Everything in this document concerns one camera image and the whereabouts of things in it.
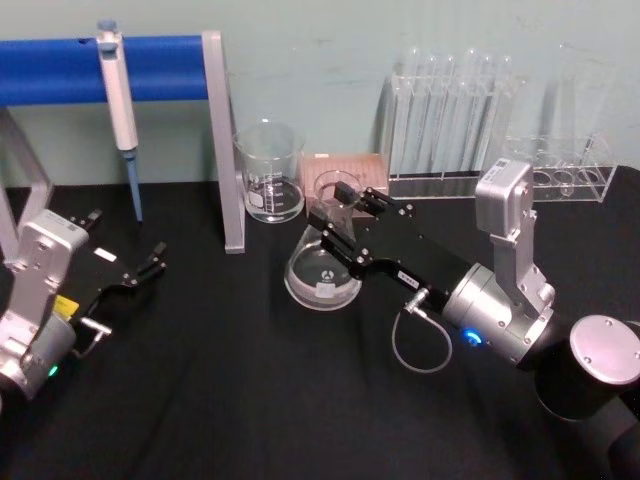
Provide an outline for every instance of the cable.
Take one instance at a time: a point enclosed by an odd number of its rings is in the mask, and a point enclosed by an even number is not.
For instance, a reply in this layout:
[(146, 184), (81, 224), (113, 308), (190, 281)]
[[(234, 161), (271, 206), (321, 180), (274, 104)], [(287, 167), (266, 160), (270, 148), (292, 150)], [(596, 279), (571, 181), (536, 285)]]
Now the cable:
[(396, 345), (396, 330), (398, 329), (398, 323), (400, 323), (400, 315), (402, 315), (402, 312), (403, 312), (403, 310), (400, 310), (398, 312), (398, 315), (396, 315), (396, 320), (393, 323), (393, 330), (391, 331), (391, 347), (393, 348), (393, 353), (395, 354), (395, 356), (398, 359), (398, 361), (405, 368), (407, 368), (407, 369), (409, 369), (409, 370), (411, 370), (412, 372), (415, 372), (415, 373), (432, 374), (432, 373), (437, 373), (440, 370), (444, 369), (449, 364), (449, 362), (451, 361), (451, 357), (453, 355), (453, 345), (451, 343), (451, 336), (442, 327), (442, 325), (440, 325), (439, 323), (437, 323), (434, 320), (432, 320), (431, 318), (429, 318), (426, 313), (424, 313), (422, 310), (420, 310), (418, 308), (416, 308), (414, 310), (414, 313), (417, 313), (420, 318), (422, 318), (426, 322), (428, 322), (431, 325), (433, 325), (434, 327), (436, 327), (436, 329), (438, 329), (440, 331), (440, 333), (442, 333), (442, 335), (444, 336), (444, 339), (447, 342), (447, 348), (448, 348), (447, 357), (444, 359), (444, 361), (440, 365), (438, 365), (437, 367), (434, 367), (434, 368), (417, 368), (417, 367), (414, 367), (413, 365), (409, 365), (409, 363), (407, 363), (404, 360), (404, 358), (402, 358), (402, 356), (400, 355), (400, 352), (398, 352), (398, 347)]

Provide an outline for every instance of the black table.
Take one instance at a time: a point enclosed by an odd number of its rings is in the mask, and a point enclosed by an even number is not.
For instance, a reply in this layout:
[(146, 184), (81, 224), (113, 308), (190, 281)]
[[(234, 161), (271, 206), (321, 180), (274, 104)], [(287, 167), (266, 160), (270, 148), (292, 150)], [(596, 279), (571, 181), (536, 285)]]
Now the black table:
[[(92, 355), (62, 364), (28, 410), (2, 418), (0, 478), (601, 478), (597, 441), (547, 414), (530, 375), (492, 353), (455, 341), (443, 373), (400, 366), (390, 348), (407, 299), (399, 285), (373, 278), (333, 313), (295, 303), (282, 278), (303, 217), (248, 220), (247, 253), (228, 256), (215, 184), (141, 190), (141, 228), (126, 186), (56, 190), (62, 215), (102, 208), (93, 240), (131, 263), (166, 241), (169, 269), (126, 313), (107, 309), (100, 319), (115, 333)], [(536, 205), (536, 263), (558, 311), (638, 318), (639, 207), (629, 168), (604, 204)], [(417, 217), (490, 266), (472, 201), (420, 202)], [(437, 361), (440, 342), (417, 322), (399, 332), (416, 362)], [(607, 415), (610, 426), (631, 414), (617, 404)]]

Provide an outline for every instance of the micropipette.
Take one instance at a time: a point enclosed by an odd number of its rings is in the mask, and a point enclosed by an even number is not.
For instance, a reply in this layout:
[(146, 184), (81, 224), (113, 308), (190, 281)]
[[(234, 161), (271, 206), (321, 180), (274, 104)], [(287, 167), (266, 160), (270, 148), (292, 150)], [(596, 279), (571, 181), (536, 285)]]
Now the micropipette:
[(96, 37), (96, 42), (116, 146), (127, 162), (133, 208), (136, 212), (136, 219), (138, 222), (142, 222), (142, 204), (136, 167), (138, 135), (133, 117), (133, 103), (122, 33), (118, 32), (116, 28), (116, 22), (113, 20), (98, 22), (100, 33)]

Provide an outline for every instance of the glass flask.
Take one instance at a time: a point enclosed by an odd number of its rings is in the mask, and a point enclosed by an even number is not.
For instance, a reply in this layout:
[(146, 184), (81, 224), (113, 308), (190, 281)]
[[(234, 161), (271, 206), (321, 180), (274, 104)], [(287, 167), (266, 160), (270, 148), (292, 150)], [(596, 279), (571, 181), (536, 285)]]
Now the glass flask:
[[(315, 206), (344, 233), (354, 239), (353, 207), (333, 197), (337, 182), (362, 192), (358, 179), (350, 173), (324, 172), (314, 182)], [(320, 245), (322, 233), (308, 226), (289, 258), (284, 283), (291, 296), (313, 310), (336, 310), (349, 304), (360, 291), (362, 282), (352, 278), (347, 268)]]
[(287, 125), (265, 119), (233, 140), (242, 160), (249, 215), (265, 223), (286, 222), (298, 215), (304, 206), (297, 180), (302, 138)]

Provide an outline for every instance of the blue tube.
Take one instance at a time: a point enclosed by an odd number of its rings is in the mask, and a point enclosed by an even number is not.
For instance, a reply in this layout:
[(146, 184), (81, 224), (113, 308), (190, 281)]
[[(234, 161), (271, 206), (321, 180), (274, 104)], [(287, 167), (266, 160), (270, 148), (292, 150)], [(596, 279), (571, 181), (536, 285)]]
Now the blue tube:
[[(200, 36), (125, 37), (134, 101), (203, 100)], [(106, 102), (94, 38), (0, 41), (0, 105)]]

